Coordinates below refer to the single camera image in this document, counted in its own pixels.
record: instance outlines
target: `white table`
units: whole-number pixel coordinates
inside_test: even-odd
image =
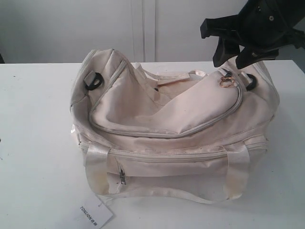
[[[127,198],[104,228],[305,228],[305,75],[292,61],[266,63],[281,96],[270,150],[238,200],[203,205]],[[152,72],[214,71],[211,62],[144,63]],[[90,193],[70,136],[71,84],[80,64],[0,65],[0,228],[54,229]]]

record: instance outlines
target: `metal ring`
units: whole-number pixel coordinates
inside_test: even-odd
[[[227,88],[227,87],[232,87],[234,86],[234,83],[235,83],[235,79],[233,77],[227,77],[227,78],[224,78],[224,77],[221,77],[221,81],[220,81],[220,86],[223,87],[223,88]]]

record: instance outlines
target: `white bag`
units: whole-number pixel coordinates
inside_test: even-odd
[[[213,203],[242,195],[267,150],[279,96],[262,62],[238,70],[155,75],[118,51],[91,51],[72,89],[74,133],[93,192]]]

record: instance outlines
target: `cream duffel bag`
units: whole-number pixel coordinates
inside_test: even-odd
[[[216,189],[240,197],[266,153],[279,96],[262,62],[242,70],[233,62],[211,74],[155,75],[116,50],[91,51],[71,113],[92,191],[200,203],[213,203],[206,192],[214,198]]]

